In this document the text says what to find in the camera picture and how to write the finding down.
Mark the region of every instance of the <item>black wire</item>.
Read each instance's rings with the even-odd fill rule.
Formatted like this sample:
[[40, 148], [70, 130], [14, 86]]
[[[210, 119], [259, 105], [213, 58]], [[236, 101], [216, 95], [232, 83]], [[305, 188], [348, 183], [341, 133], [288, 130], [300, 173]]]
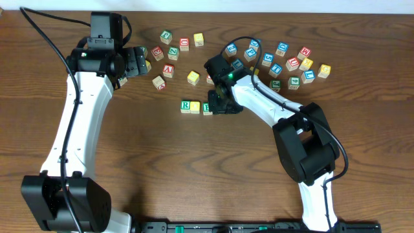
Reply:
[[260, 57], [263, 53], [262, 48], [261, 48], [261, 44], [260, 41], [258, 41], [256, 38], [253, 38], [251, 36], [241, 36], [238, 38], [233, 39], [231, 42], [229, 42], [226, 46], [224, 46], [224, 48], [221, 50], [220, 54], [222, 54], [224, 52], [224, 50], [227, 48], [227, 46], [231, 45], [232, 43], [238, 41], [239, 39], [252, 39], [254, 41], [256, 41], [259, 44], [259, 49], [260, 49], [260, 53], [259, 56], [257, 57], [257, 61], [256, 64], [254, 65], [253, 71], [252, 71], [252, 84], [254, 86], [255, 89], [257, 89], [262, 95], [264, 95], [266, 98], [268, 98], [269, 100], [275, 102], [277, 105], [281, 106], [283, 109], [287, 109], [297, 115], [299, 115], [300, 117], [303, 117], [304, 119], [307, 119], [308, 121], [312, 122], [313, 124], [317, 125], [319, 128], [321, 128], [322, 130], [324, 130], [324, 132], [326, 132], [326, 134], [328, 134], [333, 141], [335, 141], [335, 143], [338, 145], [342, 156], [343, 156], [343, 160], [345, 162], [345, 165], [343, 167], [343, 170], [341, 173], [339, 173], [338, 175], [335, 175], [332, 178], [326, 179], [323, 182], [322, 188], [323, 188], [323, 197], [325, 199], [325, 210], [326, 210], [326, 218], [328, 221], [328, 226], [329, 226], [329, 232], [332, 232], [332, 225], [331, 225], [331, 220], [329, 219], [329, 208], [328, 208], [328, 197], [327, 197], [327, 183], [334, 181], [336, 179], [339, 179], [341, 177], [343, 177], [348, 170], [348, 166], [349, 166], [349, 161], [348, 161], [348, 155], [345, 151], [345, 148], [342, 146], [341, 142], [338, 140], [338, 138], [335, 137], [335, 135], [333, 135], [331, 133], [331, 131], [329, 129], [327, 129], [327, 126], [324, 126], [324, 123], [320, 122], [318, 119], [306, 115], [305, 113], [301, 113], [300, 111], [293, 109], [291, 107], [286, 106], [285, 103], [281, 103], [279, 102], [279, 100], [276, 100], [275, 98], [271, 97], [270, 95], [268, 95], [266, 92], [264, 92], [263, 90], [260, 89], [260, 87], [258, 86], [258, 83], [254, 81], [254, 71], [256, 70], [259, 62], [260, 62]]
[[68, 71], [69, 75], [71, 76], [72, 82], [73, 82], [73, 86], [75, 89], [75, 93], [76, 93], [76, 97], [74, 100], [74, 106], [73, 106], [73, 110], [72, 110], [72, 115], [71, 115], [71, 119], [69, 120], [69, 125], [67, 127], [67, 131], [65, 134], [65, 139], [63, 140], [63, 146], [62, 146], [62, 153], [61, 153], [61, 157], [60, 157], [60, 179], [61, 179], [61, 186], [62, 186], [62, 190], [63, 190], [63, 197], [65, 199], [65, 203], [67, 205], [67, 208], [69, 209], [69, 212], [71, 213], [71, 216], [73, 218], [73, 221], [75, 222], [76, 228], [78, 229], [79, 233], [83, 233], [82, 230], [82, 226], [80, 225], [79, 219], [76, 217], [76, 214], [74, 212], [73, 206], [72, 206], [72, 202], [71, 199], [69, 198], [69, 191], [66, 188], [66, 152], [67, 152], [67, 145], [69, 143], [69, 137], [71, 136], [71, 131], [72, 131], [72, 127], [73, 127], [73, 123], [75, 120], [75, 116], [76, 116], [76, 112], [78, 110], [78, 106], [79, 106], [79, 102], [80, 102], [80, 90], [79, 90], [79, 86], [78, 86], [78, 82], [76, 81], [71, 69], [69, 68], [69, 65], [67, 64], [65, 58], [63, 57], [62, 53], [59, 51], [59, 49], [55, 46], [55, 44], [53, 44], [53, 42], [46, 36], [46, 34], [35, 24], [35, 22], [33, 22], [33, 20], [27, 15], [26, 10], [28, 12], [32, 12], [41, 16], [46, 16], [46, 17], [51, 17], [52, 19], [59, 19], [59, 20], [64, 20], [64, 21], [68, 21], [68, 22], [73, 22], [73, 23], [81, 23], [83, 25], [87, 25], [90, 26], [90, 24], [82, 22], [82, 21], [78, 21], [78, 20], [73, 20], [73, 19], [65, 19], [62, 17], [56, 17], [56, 16], [51, 16], [49, 14], [44, 14], [35, 10], [31, 10], [25, 7], [20, 7], [20, 11], [21, 13], [24, 15], [24, 17], [27, 19], [27, 21], [33, 26], [34, 29], [36, 29], [37, 32], [39, 32], [39, 34], [43, 37], [43, 39], [46, 40], [46, 42], [52, 47], [52, 49], [55, 51], [55, 53], [59, 56], [60, 60], [63, 62], [63, 64], [66, 67], [66, 70]]

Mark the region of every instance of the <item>wood grain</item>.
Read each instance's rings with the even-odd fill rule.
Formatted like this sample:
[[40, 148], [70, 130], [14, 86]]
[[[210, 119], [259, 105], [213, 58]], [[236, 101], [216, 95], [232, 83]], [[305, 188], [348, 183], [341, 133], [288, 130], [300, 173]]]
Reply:
[[[287, 58], [312, 49], [312, 69], [332, 66], [326, 80], [297, 91], [279, 76], [280, 94], [321, 105], [349, 157], [348, 174], [333, 184], [334, 208], [347, 221], [378, 221], [384, 232], [414, 227], [413, 16], [344, 14], [200, 14], [122, 12], [132, 26], [129, 46], [160, 45], [159, 34], [203, 32], [205, 46], [181, 52], [178, 61], [152, 70], [116, 91], [102, 122], [96, 155], [97, 182], [120, 210], [170, 221], [274, 221], [300, 218], [300, 193], [278, 159], [269, 127], [249, 110], [239, 115], [183, 115], [180, 101], [206, 101], [205, 61], [238, 36], [262, 39], [265, 52], [289, 43]], [[53, 12], [89, 21], [90, 12]], [[51, 40], [69, 54], [89, 35], [81, 25], [33, 16]], [[24, 175], [34, 175], [52, 146], [66, 93], [66, 73], [57, 56], [19, 12], [0, 18], [0, 216], [2, 232], [39, 232], [20, 194]], [[238, 58], [248, 41], [237, 42]], [[173, 79], [157, 91], [152, 79], [165, 63]], [[269, 83], [268, 68], [259, 77]], [[197, 86], [187, 83], [194, 70]], [[338, 159], [337, 171], [343, 168]]]

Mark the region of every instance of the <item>block face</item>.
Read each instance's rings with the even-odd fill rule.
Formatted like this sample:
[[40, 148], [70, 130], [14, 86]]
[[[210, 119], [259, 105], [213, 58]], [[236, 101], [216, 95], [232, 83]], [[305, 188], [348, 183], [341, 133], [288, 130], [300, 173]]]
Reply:
[[300, 86], [300, 79], [298, 77], [289, 78], [289, 89], [297, 89]]
[[256, 70], [254, 71], [254, 74], [255, 74], [255, 75], [258, 75], [258, 74], [259, 74], [259, 69], [258, 69], [258, 68], [256, 68]]
[[213, 113], [210, 111], [210, 108], [208, 107], [208, 103], [202, 103], [202, 114], [204, 116], [206, 115], [212, 115]]
[[288, 44], [280, 42], [278, 45], [278, 49], [276, 49], [276, 55], [284, 56], [288, 48]]
[[194, 44], [196, 47], [204, 45], [204, 36], [202, 35], [202, 33], [194, 34]]
[[246, 58], [247, 61], [252, 61], [252, 60], [254, 60], [254, 58], [256, 58], [256, 54], [257, 54], [257, 52], [254, 49], [252, 49], [252, 48], [247, 49], [245, 51], [245, 58]]
[[273, 77], [273, 78], [277, 78], [278, 75], [282, 72], [282, 67], [278, 64], [273, 64], [272, 68], [269, 71], [269, 74]]
[[305, 58], [303, 59], [303, 62], [300, 64], [299, 70], [307, 71], [311, 68], [312, 64], [313, 64], [313, 61], [311, 59]]
[[235, 61], [232, 62], [232, 67], [234, 69], [238, 69], [240, 67], [243, 67], [243, 62], [241, 62], [241, 60], [238, 58]]
[[298, 58], [303, 60], [309, 57], [309, 55], [311, 55], [311, 50], [308, 49], [307, 47], [303, 47], [298, 54]]
[[322, 64], [318, 71], [318, 77], [328, 78], [328, 75], [331, 73], [331, 67], [328, 65]]
[[187, 81], [193, 85], [196, 85], [200, 80], [200, 74], [192, 71], [189, 73], [189, 75], [187, 76]]
[[270, 54], [270, 53], [265, 53], [265, 55], [263, 56], [263, 61], [261, 62], [262, 65], [270, 67], [270, 65], [272, 64], [274, 59], [274, 55]]
[[279, 92], [280, 91], [280, 81], [279, 80], [272, 80], [270, 82], [269, 87], [271, 88], [271, 90], [273, 90], [275, 92]]
[[181, 113], [190, 113], [190, 101], [181, 101]]
[[153, 84], [158, 90], [162, 90], [166, 87], [165, 81], [161, 78], [161, 76], [157, 76], [153, 79]]
[[207, 74], [206, 81], [207, 81], [207, 83], [210, 83], [210, 84], [213, 84], [214, 85], [214, 82], [213, 82], [212, 78], [208, 74]]
[[179, 59], [179, 48], [176, 47], [170, 47], [168, 50], [168, 58], [171, 60], [178, 60]]
[[172, 78], [174, 76], [174, 66], [173, 65], [165, 65], [162, 74], [164, 77]]
[[190, 102], [190, 113], [199, 114], [200, 113], [200, 102], [191, 101]]
[[315, 73], [313, 71], [305, 71], [301, 77], [302, 83], [311, 83], [315, 79]]
[[286, 62], [286, 68], [289, 71], [294, 71], [299, 67], [299, 61], [296, 58], [291, 58]]
[[164, 53], [162, 52], [162, 49], [159, 46], [155, 47], [154, 49], [151, 49], [151, 53], [157, 61], [164, 58]]
[[227, 46], [226, 54], [228, 57], [231, 57], [237, 54], [237, 47], [235, 46], [234, 43], [231, 43], [229, 46]]
[[190, 39], [189, 38], [180, 38], [180, 50], [189, 51], [190, 49]]
[[151, 70], [151, 63], [148, 60], [145, 60], [145, 64], [147, 66], [147, 72]]
[[251, 49], [254, 49], [256, 52], [257, 52], [257, 49], [259, 48], [259, 44], [256, 42], [256, 41], [254, 41], [254, 40], [251, 40], [250, 41], [250, 44], [249, 44], [249, 49], [251, 48]]
[[163, 43], [169, 45], [169, 43], [173, 40], [173, 34], [168, 30], [164, 30], [161, 32], [160, 38]]

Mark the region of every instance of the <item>wooden block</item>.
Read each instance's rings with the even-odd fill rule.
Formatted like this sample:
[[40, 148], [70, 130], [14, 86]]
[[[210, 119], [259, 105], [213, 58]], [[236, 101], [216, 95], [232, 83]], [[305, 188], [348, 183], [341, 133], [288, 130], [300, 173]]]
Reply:
[[166, 82], [161, 78], [161, 76], [157, 76], [153, 79], [153, 84], [157, 88], [157, 90], [162, 90], [166, 87]]
[[288, 71], [294, 71], [299, 67], [299, 61], [296, 58], [291, 58], [286, 62], [286, 68]]
[[208, 74], [207, 74], [207, 83], [210, 83], [210, 84], [213, 84], [214, 85], [214, 82], [212, 80], [212, 77], [210, 77], [210, 75], [208, 75]]
[[173, 34], [168, 30], [163, 30], [160, 38], [163, 43], [169, 45], [169, 43], [173, 40]]
[[273, 64], [272, 68], [269, 70], [269, 74], [273, 78], [277, 78], [278, 75], [282, 72], [282, 67], [278, 64]]
[[259, 48], [259, 44], [256, 41], [251, 40], [248, 47], [254, 49], [257, 52], [257, 49]]
[[226, 54], [228, 57], [231, 57], [237, 54], [237, 47], [235, 46], [234, 43], [231, 43], [229, 46], [227, 46]]
[[194, 71], [190, 72], [190, 74], [187, 76], [187, 81], [193, 85], [197, 85], [199, 80], [200, 80], [200, 74]]
[[245, 58], [246, 58], [247, 61], [252, 61], [252, 60], [254, 60], [254, 58], [256, 58], [256, 54], [257, 54], [257, 52], [254, 49], [252, 49], [252, 48], [247, 49], [245, 51]]
[[213, 113], [210, 111], [210, 108], [208, 107], [208, 103], [202, 103], [202, 114], [204, 116], [212, 115]]
[[180, 50], [189, 51], [189, 49], [190, 49], [190, 39], [180, 38]]
[[296, 90], [300, 86], [300, 79], [298, 77], [290, 77], [289, 78], [289, 89]]
[[145, 60], [145, 64], [147, 65], [147, 72], [151, 70], [151, 63], [148, 60]]
[[256, 70], [254, 71], [254, 75], [258, 75], [259, 74], [259, 69], [256, 68]]
[[315, 79], [315, 73], [312, 70], [305, 71], [301, 77], [302, 83], [311, 83]]
[[307, 47], [303, 47], [298, 54], [298, 58], [303, 60], [309, 57], [309, 55], [311, 55], [311, 50], [308, 49]]
[[303, 59], [302, 64], [300, 64], [299, 70], [307, 71], [311, 68], [312, 64], [313, 64], [313, 61], [311, 59], [305, 58], [305, 59]]
[[173, 65], [165, 65], [162, 74], [164, 77], [172, 78], [174, 76], [174, 66]]
[[164, 53], [162, 52], [162, 49], [159, 46], [155, 47], [154, 49], [151, 49], [151, 53], [157, 61], [164, 58]]
[[288, 48], [288, 44], [280, 42], [278, 45], [278, 49], [276, 49], [276, 55], [284, 56]]
[[328, 78], [330, 73], [331, 73], [331, 67], [328, 65], [322, 64], [318, 71], [318, 77]]
[[202, 33], [194, 34], [194, 44], [196, 47], [204, 45], [204, 37], [202, 36]]
[[191, 114], [200, 114], [200, 102], [191, 101], [190, 102], [190, 113]]
[[273, 90], [275, 92], [279, 92], [280, 91], [280, 81], [279, 80], [270, 81], [269, 87], [271, 88], [271, 90]]
[[266, 52], [265, 55], [263, 56], [263, 61], [261, 62], [261, 64], [264, 66], [270, 67], [270, 65], [273, 62], [273, 58], [274, 58], [273, 54]]
[[235, 61], [232, 62], [232, 67], [234, 69], [238, 69], [240, 67], [243, 67], [243, 62], [241, 62], [241, 60], [238, 58]]
[[179, 59], [179, 55], [180, 55], [179, 48], [176, 48], [176, 47], [169, 48], [168, 50], [169, 59], [177, 61]]
[[181, 113], [190, 113], [190, 101], [181, 101]]

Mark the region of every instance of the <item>toy block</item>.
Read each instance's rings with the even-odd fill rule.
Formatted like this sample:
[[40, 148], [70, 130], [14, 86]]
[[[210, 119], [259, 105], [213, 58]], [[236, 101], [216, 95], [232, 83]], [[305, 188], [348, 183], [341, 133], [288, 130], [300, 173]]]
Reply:
[[204, 45], [204, 37], [202, 36], [202, 33], [194, 34], [194, 44], [196, 47]]
[[241, 60], [238, 58], [235, 61], [232, 62], [232, 67], [234, 69], [238, 69], [240, 67], [243, 67], [243, 62], [241, 62]]
[[200, 102], [191, 101], [190, 102], [190, 113], [191, 114], [200, 114]]
[[279, 80], [270, 81], [269, 87], [271, 88], [271, 90], [273, 90], [275, 92], [279, 92], [280, 91], [280, 81]]
[[174, 76], [174, 66], [173, 65], [165, 65], [162, 74], [164, 77], [172, 78]]
[[305, 71], [303, 72], [301, 77], [302, 77], [302, 83], [311, 83], [315, 79], [315, 73], [312, 70]]
[[145, 60], [145, 64], [147, 66], [147, 72], [149, 72], [151, 70], [151, 63], [148, 60]]
[[289, 89], [296, 90], [300, 86], [300, 79], [298, 77], [290, 77], [289, 78]]
[[229, 46], [227, 46], [226, 54], [228, 57], [231, 57], [237, 54], [237, 47], [235, 46], [234, 43], [231, 43]]
[[328, 65], [322, 64], [318, 71], [318, 77], [328, 78], [330, 73], [331, 73], [331, 67]]
[[278, 45], [278, 49], [276, 49], [276, 55], [284, 56], [288, 48], [288, 44], [280, 42]]
[[273, 58], [274, 58], [273, 54], [266, 52], [265, 55], [263, 56], [263, 61], [261, 62], [261, 64], [264, 66], [270, 67], [270, 65], [273, 62]]
[[173, 40], [173, 34], [168, 30], [164, 30], [162, 31], [160, 38], [163, 43], [169, 45], [169, 43]]
[[200, 80], [200, 74], [197, 74], [196, 72], [192, 71], [187, 76], [187, 81], [193, 85], [196, 85]]
[[168, 50], [168, 58], [169, 59], [177, 61], [179, 59], [179, 55], [180, 55], [179, 48], [176, 48], [176, 47], [170, 47], [169, 48], [169, 50]]
[[294, 71], [299, 67], [299, 61], [296, 58], [291, 58], [286, 62], [286, 68], [288, 71]]
[[259, 43], [258, 42], [256, 42], [256, 41], [254, 41], [254, 40], [251, 40], [250, 41], [250, 44], [249, 44], [249, 46], [248, 46], [248, 48], [250, 49], [250, 48], [252, 48], [252, 49], [254, 49], [256, 52], [257, 52], [257, 49], [259, 48]]
[[181, 113], [190, 113], [190, 101], [181, 101]]
[[300, 64], [299, 70], [307, 71], [311, 68], [312, 64], [313, 64], [313, 61], [311, 59], [305, 58], [305, 59], [303, 59], [302, 64]]
[[157, 88], [157, 90], [162, 90], [166, 87], [166, 82], [161, 78], [161, 76], [157, 76], [153, 79], [153, 84]]
[[180, 50], [189, 51], [189, 49], [190, 49], [190, 39], [180, 38]]
[[206, 115], [212, 115], [213, 113], [210, 111], [210, 108], [208, 107], [208, 103], [202, 103], [202, 114], [204, 116]]
[[272, 68], [269, 70], [269, 74], [273, 78], [277, 78], [278, 75], [282, 72], [282, 67], [278, 64], [273, 64]]
[[256, 70], [254, 70], [254, 75], [258, 75], [259, 74], [259, 69], [256, 68]]
[[257, 52], [254, 49], [247, 49], [245, 52], [245, 58], [247, 61], [252, 61], [254, 60], [254, 58], [256, 58], [256, 54]]
[[303, 47], [298, 54], [298, 58], [303, 60], [309, 57], [309, 55], [311, 55], [311, 50], [308, 49], [307, 47]]
[[151, 53], [157, 61], [164, 58], [164, 53], [162, 52], [162, 49], [159, 46], [155, 47], [154, 49], [151, 49]]
[[214, 82], [212, 80], [212, 77], [210, 77], [210, 75], [207, 75], [207, 83], [210, 83], [210, 84], [214, 85]]

